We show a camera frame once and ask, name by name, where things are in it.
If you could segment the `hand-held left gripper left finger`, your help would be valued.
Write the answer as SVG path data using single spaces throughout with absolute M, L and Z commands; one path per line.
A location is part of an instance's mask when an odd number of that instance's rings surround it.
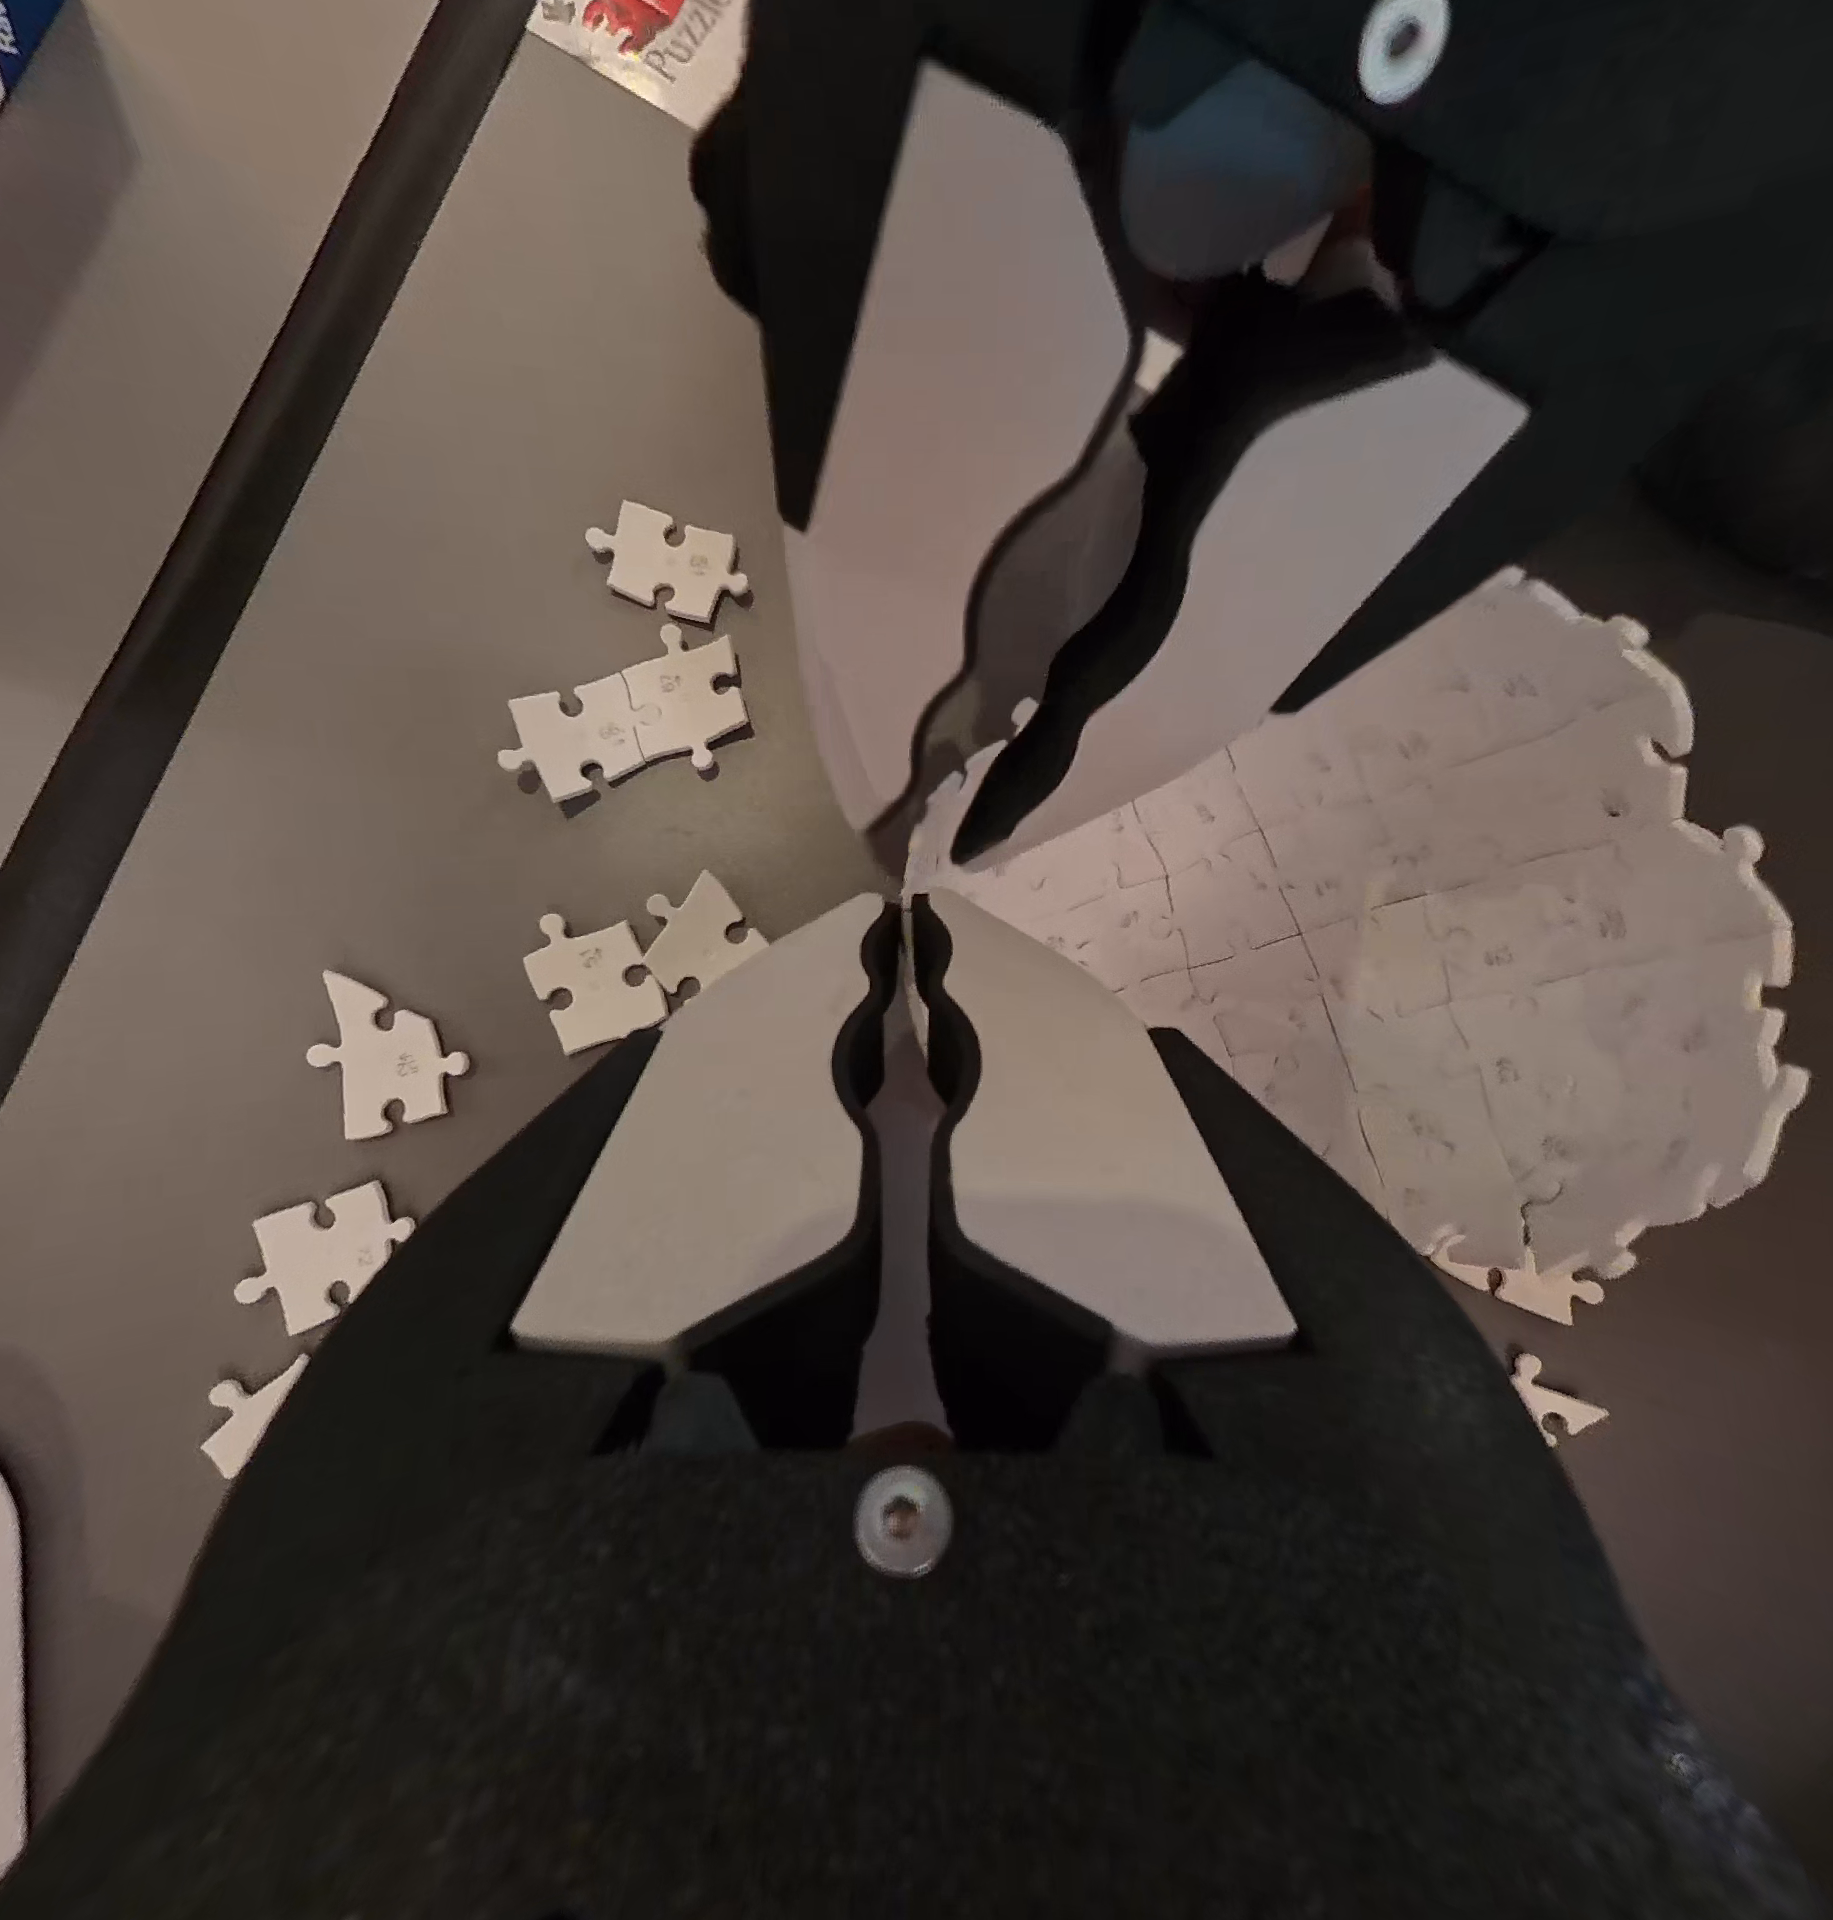
M 900 917 L 858 894 L 680 1007 L 514 1311 L 543 1351 L 669 1360 L 863 1219 Z

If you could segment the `puzzle pieces group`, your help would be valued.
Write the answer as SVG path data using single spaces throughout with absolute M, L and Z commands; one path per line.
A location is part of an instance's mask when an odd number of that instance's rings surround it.
M 669 514 L 624 498 L 614 526 L 589 526 L 586 545 L 607 567 L 618 599 L 660 614 L 660 652 L 569 692 L 529 692 L 508 703 L 518 741 L 497 759 L 512 775 L 535 775 L 555 807 L 657 759 L 689 759 L 709 775 L 718 741 L 748 726 L 734 640 L 684 636 L 689 626 L 709 628 L 723 599 L 748 599 L 736 537 L 675 526 Z M 525 975 L 565 1055 L 657 1026 L 684 983 L 721 975 L 711 956 L 657 975 L 630 922 L 573 935 L 565 917 L 550 913 L 540 932 L 543 948 L 525 956 Z M 344 1136 L 375 1140 L 396 1125 L 446 1117 L 450 1080 L 472 1059 L 446 1048 L 440 1026 L 350 972 L 325 969 L 325 992 L 337 1037 L 309 1044 L 307 1061 L 337 1073 Z M 234 1285 L 234 1298 L 255 1305 L 272 1297 L 284 1335 L 299 1343 L 352 1305 L 413 1228 L 376 1179 L 258 1216 L 254 1237 L 263 1268 Z

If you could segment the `printed instruction leaflet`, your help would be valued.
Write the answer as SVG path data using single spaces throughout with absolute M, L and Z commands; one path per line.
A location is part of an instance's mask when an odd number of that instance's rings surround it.
M 532 2 L 527 31 L 686 130 L 702 130 L 739 82 L 748 6 Z

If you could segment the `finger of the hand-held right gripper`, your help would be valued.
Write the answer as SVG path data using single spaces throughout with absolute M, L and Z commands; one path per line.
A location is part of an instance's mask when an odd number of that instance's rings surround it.
M 806 529 L 791 624 L 838 814 L 883 826 L 970 659 L 977 578 L 1127 376 L 1132 326 L 1071 156 L 922 61 Z
M 958 863 L 1082 828 L 1264 724 L 1528 418 L 1507 385 L 1427 357 L 1265 425 L 1201 520 L 1171 506 L 1170 526 L 1144 452 L 1135 545 L 981 778 Z

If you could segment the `single white puzzle piece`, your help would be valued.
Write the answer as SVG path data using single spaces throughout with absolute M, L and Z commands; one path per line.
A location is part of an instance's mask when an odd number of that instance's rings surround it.
M 1558 1448 L 1609 1421 L 1604 1406 L 1554 1387 L 1544 1378 L 1544 1360 L 1528 1348 L 1510 1351 L 1510 1385 L 1549 1448 Z

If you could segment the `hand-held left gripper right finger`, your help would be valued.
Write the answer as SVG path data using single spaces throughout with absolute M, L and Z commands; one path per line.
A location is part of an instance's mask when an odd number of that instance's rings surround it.
M 963 894 L 917 898 L 945 1228 L 1137 1363 L 1289 1347 L 1295 1314 L 1149 1028 Z

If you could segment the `partly built white puzzle ball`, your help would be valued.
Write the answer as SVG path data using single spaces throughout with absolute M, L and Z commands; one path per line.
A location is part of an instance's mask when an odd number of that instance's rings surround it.
M 1754 1187 L 1791 920 L 1754 828 L 1685 819 L 1692 703 L 1630 617 L 1503 569 L 1360 676 L 958 888 L 1188 1032 L 1451 1277 L 1546 1320 Z

